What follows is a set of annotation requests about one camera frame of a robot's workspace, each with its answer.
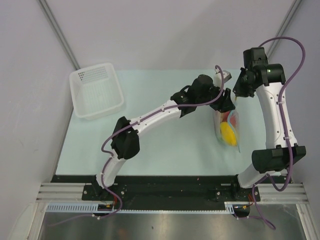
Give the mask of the red fake apple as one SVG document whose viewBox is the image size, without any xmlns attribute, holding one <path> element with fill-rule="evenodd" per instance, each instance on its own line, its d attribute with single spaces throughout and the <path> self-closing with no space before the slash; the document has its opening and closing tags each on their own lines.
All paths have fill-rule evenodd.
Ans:
<svg viewBox="0 0 320 240">
<path fill-rule="evenodd" d="M 231 124 L 234 128 L 238 125 L 238 112 L 236 110 L 231 110 L 221 114 L 222 121 Z"/>
</svg>

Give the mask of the clear zip top bag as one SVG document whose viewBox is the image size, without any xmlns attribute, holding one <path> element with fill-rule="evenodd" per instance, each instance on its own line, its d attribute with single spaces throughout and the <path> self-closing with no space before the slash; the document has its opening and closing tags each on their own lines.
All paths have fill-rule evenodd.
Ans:
<svg viewBox="0 0 320 240">
<path fill-rule="evenodd" d="M 223 113 L 214 110 L 213 123 L 217 140 L 240 153 L 240 120 L 237 109 Z"/>
</svg>

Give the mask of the yellow fake lemon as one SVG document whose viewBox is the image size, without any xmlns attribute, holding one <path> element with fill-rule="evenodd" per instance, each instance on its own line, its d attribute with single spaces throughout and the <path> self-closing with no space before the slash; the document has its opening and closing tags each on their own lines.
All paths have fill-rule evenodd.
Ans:
<svg viewBox="0 0 320 240">
<path fill-rule="evenodd" d="M 228 122 L 220 123 L 220 133 L 222 140 L 229 146 L 235 147 L 237 145 L 237 137 L 234 132 L 232 125 L 229 125 Z"/>
</svg>

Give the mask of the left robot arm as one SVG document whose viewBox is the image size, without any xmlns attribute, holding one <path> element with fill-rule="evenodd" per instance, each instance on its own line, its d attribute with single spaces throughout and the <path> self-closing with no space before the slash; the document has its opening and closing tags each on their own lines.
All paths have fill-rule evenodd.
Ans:
<svg viewBox="0 0 320 240">
<path fill-rule="evenodd" d="M 100 200 L 110 196 L 115 178 L 124 163 L 140 151 L 140 138 L 166 121 L 180 119 L 193 113 L 198 107 L 210 106 L 221 113 L 234 110 L 231 91 L 224 84 L 231 79 L 231 73 L 221 71 L 214 78 L 200 74 L 191 85 L 174 93 L 168 101 L 155 110 L 132 119 L 121 117 L 117 120 L 111 136 L 102 144 L 101 151 L 110 155 L 95 178 L 97 184 L 93 194 Z"/>
</svg>

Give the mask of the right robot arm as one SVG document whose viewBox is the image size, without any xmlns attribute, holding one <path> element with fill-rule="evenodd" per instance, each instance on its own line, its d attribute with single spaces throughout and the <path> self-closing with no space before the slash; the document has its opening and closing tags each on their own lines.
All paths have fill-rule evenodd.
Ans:
<svg viewBox="0 0 320 240">
<path fill-rule="evenodd" d="M 263 47 L 253 47 L 243 52 L 244 67 L 233 88 L 236 97 L 257 96 L 265 124 L 265 149 L 254 150 L 251 165 L 237 176 L 238 183 L 230 188 L 231 196 L 242 201 L 249 189 L 263 177 L 291 171 L 293 165 L 306 155 L 291 128 L 286 104 L 286 78 L 283 66 L 268 62 Z"/>
</svg>

